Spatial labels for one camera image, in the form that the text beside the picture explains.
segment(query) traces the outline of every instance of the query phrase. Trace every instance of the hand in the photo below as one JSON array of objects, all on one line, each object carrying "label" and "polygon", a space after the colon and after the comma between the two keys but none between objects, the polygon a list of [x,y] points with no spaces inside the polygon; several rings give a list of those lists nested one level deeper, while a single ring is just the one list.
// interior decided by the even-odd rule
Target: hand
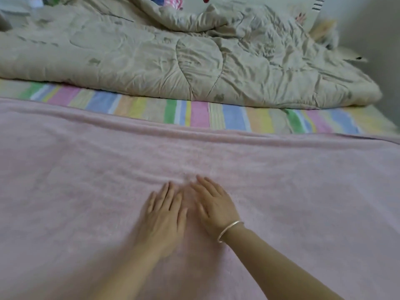
[{"label": "hand", "polygon": [[181,209],[182,193],[175,194],[175,185],[165,183],[157,194],[150,194],[137,244],[154,250],[160,258],[168,257],[182,241],[186,227],[187,208]]},{"label": "hand", "polygon": [[240,220],[239,214],[222,186],[201,176],[197,176],[197,181],[198,183],[191,183],[190,186],[198,196],[196,204],[200,220],[208,234],[217,240],[228,225]]}]

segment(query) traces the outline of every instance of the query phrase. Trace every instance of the forearm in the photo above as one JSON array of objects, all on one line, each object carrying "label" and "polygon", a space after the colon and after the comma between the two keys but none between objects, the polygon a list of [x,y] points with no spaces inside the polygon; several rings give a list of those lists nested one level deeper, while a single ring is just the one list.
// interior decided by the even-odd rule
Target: forearm
[{"label": "forearm", "polygon": [[341,299],[243,225],[227,231],[223,240],[232,248],[269,300]]},{"label": "forearm", "polygon": [[159,261],[159,255],[144,246],[137,246],[108,276],[91,300],[135,299],[147,276]]}]

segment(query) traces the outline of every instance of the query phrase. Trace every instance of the bracelet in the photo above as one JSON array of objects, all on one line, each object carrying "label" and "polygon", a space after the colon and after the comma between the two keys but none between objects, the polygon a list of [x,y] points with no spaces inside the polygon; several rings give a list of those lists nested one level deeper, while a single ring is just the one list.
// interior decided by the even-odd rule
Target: bracelet
[{"label": "bracelet", "polygon": [[233,222],[232,224],[229,224],[221,233],[220,233],[220,235],[218,236],[218,239],[217,239],[217,241],[218,241],[218,243],[222,243],[222,241],[220,240],[221,238],[222,238],[222,236],[224,235],[224,233],[226,233],[226,231],[228,230],[228,229],[230,229],[232,226],[234,226],[234,225],[236,225],[236,224],[238,224],[238,223],[243,223],[243,221],[235,221],[235,222]]}]

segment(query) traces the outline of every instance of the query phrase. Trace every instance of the bedding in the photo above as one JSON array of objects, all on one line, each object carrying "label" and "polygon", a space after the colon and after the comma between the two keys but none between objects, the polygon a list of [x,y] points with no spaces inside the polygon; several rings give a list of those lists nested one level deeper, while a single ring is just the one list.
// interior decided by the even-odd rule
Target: bedding
[{"label": "bedding", "polygon": [[344,299],[398,299],[399,137],[189,129],[10,99],[0,113],[1,299],[87,299],[168,180],[184,188],[188,227],[138,299],[265,299],[200,227],[184,187],[196,173]]},{"label": "bedding", "polygon": [[0,34],[0,77],[265,108],[381,98],[366,74],[266,5],[187,14],[150,0],[73,0],[40,14]]},{"label": "bedding", "polygon": [[158,123],[270,134],[397,134],[374,106],[328,110],[251,108],[201,101],[132,97],[65,84],[0,79],[0,97],[41,101]]}]

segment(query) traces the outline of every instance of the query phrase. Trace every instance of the striped bed sheet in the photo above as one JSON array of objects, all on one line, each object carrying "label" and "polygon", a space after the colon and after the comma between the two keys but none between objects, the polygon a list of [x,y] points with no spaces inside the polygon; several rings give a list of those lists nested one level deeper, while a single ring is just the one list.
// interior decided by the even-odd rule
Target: striped bed sheet
[{"label": "striped bed sheet", "polygon": [[251,108],[200,101],[132,97],[65,84],[0,79],[0,97],[33,100],[158,123],[262,134],[396,134],[374,106],[328,110]]}]

